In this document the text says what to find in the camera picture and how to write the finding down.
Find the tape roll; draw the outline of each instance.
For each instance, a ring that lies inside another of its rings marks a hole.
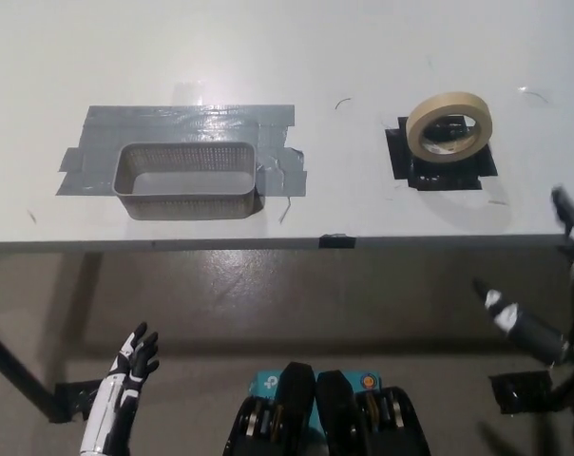
[[[442,117],[468,116],[475,121],[465,138],[450,142],[432,142],[424,137],[425,129]],[[408,145],[413,155],[426,162],[459,162],[488,144],[492,136],[492,118],[489,109],[477,95],[467,92],[449,92],[436,95],[411,112],[406,123]]]

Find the tape piece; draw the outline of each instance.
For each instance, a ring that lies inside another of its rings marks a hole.
[[[70,147],[61,161],[59,171],[62,173],[77,173],[82,171],[83,153],[78,147]]]
[[[425,138],[430,125],[448,116],[468,116],[475,121],[464,138],[432,142]],[[488,105],[477,95],[449,92],[436,95],[411,112],[406,125],[408,145],[413,155],[426,162],[459,162],[479,152],[492,136]]]
[[[356,237],[346,235],[324,235],[318,239],[319,249],[353,249]]]
[[[79,147],[62,161],[66,176],[57,195],[113,196],[118,157],[130,143],[235,141],[258,150],[260,195],[303,197],[304,155],[285,147],[294,124],[292,105],[91,106]]]

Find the concrete floor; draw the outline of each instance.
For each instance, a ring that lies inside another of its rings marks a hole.
[[[565,328],[552,250],[194,252],[0,256],[0,337],[45,383],[100,377],[141,320],[161,334],[137,455],[221,454],[257,370],[289,360],[378,370],[405,388],[433,455],[573,454],[567,414],[501,416],[488,375],[537,369],[472,294],[479,275]],[[0,455],[77,454],[0,376]]]

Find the robotic hand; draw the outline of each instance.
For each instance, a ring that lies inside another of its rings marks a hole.
[[[564,226],[566,243],[562,251],[571,261],[571,297],[574,311],[574,202],[561,187],[553,190],[551,198],[557,217]],[[485,282],[475,280],[473,285],[477,294],[485,302],[486,309],[494,323],[507,335],[508,340],[547,365],[565,363],[574,365],[574,312],[570,331],[565,336],[536,316],[524,311],[517,303],[508,300],[501,292]],[[542,389],[537,386],[532,386],[532,388]],[[535,402],[533,408],[539,411],[557,411],[571,407],[574,413],[574,372],[559,387],[544,394],[540,403],[537,399],[530,400],[530,402]]]
[[[147,324],[142,323],[126,339],[102,381],[93,403],[81,456],[128,456],[130,437],[139,396],[148,375],[160,365],[152,358],[158,352],[158,334],[142,340]]]

